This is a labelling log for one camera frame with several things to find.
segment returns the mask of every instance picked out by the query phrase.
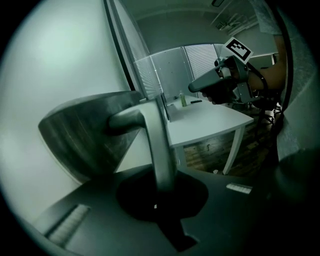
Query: white wall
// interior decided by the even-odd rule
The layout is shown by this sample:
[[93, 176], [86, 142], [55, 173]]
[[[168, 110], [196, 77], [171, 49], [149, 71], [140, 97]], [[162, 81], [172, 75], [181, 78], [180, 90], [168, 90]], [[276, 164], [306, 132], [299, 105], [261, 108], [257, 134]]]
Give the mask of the white wall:
[[0, 67], [0, 181], [32, 222], [78, 187], [46, 150], [38, 123], [71, 99], [128, 90], [102, 0], [45, 0], [24, 21]]
[[234, 36], [253, 51], [253, 56], [278, 52], [272, 34], [261, 33], [259, 25], [255, 25]]
[[204, 43], [225, 43], [230, 37], [209, 26], [212, 20], [200, 12], [171, 12], [138, 20], [151, 54], [170, 48]]

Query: black and white marker tag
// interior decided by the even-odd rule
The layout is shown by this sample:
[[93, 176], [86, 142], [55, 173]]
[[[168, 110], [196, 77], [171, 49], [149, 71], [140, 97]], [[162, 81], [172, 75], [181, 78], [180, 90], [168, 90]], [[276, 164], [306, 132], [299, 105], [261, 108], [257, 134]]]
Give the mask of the black and white marker tag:
[[254, 52], [246, 47], [242, 42], [231, 37], [222, 46], [220, 58], [230, 57], [233, 55], [246, 64], [253, 54]]

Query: metal lever handle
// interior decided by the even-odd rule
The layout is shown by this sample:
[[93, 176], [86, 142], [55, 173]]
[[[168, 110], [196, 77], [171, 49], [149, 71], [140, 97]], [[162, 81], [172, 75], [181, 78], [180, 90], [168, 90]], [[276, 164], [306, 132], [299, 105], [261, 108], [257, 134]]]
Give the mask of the metal lever handle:
[[165, 209], [169, 210], [173, 203], [175, 165], [170, 155], [166, 127], [157, 101], [151, 100], [112, 115], [108, 120], [108, 126], [111, 132], [116, 134], [145, 128], [157, 188], [157, 209], [163, 213], [167, 212]]

